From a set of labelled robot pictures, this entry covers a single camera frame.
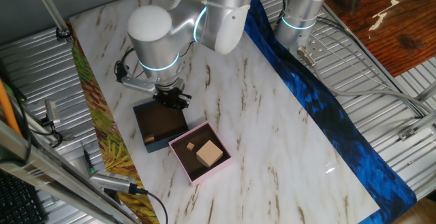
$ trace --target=glowing blue ring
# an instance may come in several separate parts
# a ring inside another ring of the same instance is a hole
[[[198,15],[198,17],[197,17],[197,20],[196,20],[196,23],[195,23],[195,25],[193,26],[193,39],[198,43],[198,41],[197,41],[197,28],[198,28],[198,25],[200,24],[200,20],[202,19],[202,17],[203,17],[203,15],[204,15],[204,13],[206,12],[206,10],[207,10],[207,7],[204,7],[204,9],[200,12],[200,14]]]
[[[150,70],[150,71],[163,71],[163,70],[165,70],[165,69],[168,69],[168,68],[172,67],[172,66],[177,62],[177,60],[178,60],[178,54],[179,54],[179,53],[177,53],[177,57],[176,57],[176,59],[175,59],[171,64],[169,64],[169,65],[166,66],[166,67],[162,67],[162,68],[151,68],[151,67],[147,67],[146,65],[142,64],[142,62],[139,62],[139,63],[141,63],[141,66],[143,66],[145,69],[148,69],[148,70]]]
[[[292,26],[291,24],[289,24],[289,23],[287,23],[286,22],[286,20],[285,20],[285,18],[281,18],[282,19],[282,21],[288,26],[288,27],[291,27],[291,28],[293,28],[293,29],[297,29],[297,30],[305,30],[305,29],[309,29],[309,28],[311,28],[311,27],[313,27],[313,25],[316,23],[316,21],[312,24],[312,25],[310,25],[310,26],[308,26],[308,27],[294,27],[294,26]]]

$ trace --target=open box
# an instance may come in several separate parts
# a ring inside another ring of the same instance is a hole
[[[196,155],[197,151],[199,151],[199,149],[209,140],[223,151],[223,156],[210,168],[204,166],[200,161],[198,161]],[[192,151],[186,148],[190,142],[194,144]],[[232,162],[232,156],[218,138],[218,135],[215,133],[208,121],[175,140],[172,140],[170,142],[170,148],[182,165],[192,186],[200,184]]]
[[[157,101],[151,101],[134,107],[136,120],[147,152],[168,146],[168,142],[188,131],[188,126],[182,111],[172,110]],[[144,140],[150,135],[154,142]]]

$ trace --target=black keyboard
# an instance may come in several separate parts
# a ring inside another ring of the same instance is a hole
[[[34,186],[0,170],[0,224],[39,224],[46,215]]]

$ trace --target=blue fabric strip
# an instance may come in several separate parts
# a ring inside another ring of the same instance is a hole
[[[411,208],[415,193],[374,151],[332,93],[275,39],[260,0],[251,0],[245,31],[380,207],[361,223],[391,223]]]

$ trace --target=white marble surface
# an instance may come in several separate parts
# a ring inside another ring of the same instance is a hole
[[[209,120],[231,166],[191,187],[169,148],[146,152],[132,107],[149,96],[116,83],[113,67],[131,46],[129,15],[173,1],[120,0],[70,19],[144,186],[165,203],[170,223],[357,223],[378,210],[246,33],[227,56],[195,44],[181,59],[191,60],[182,75],[193,96],[186,120],[191,128]],[[134,61],[127,64],[136,75]]]

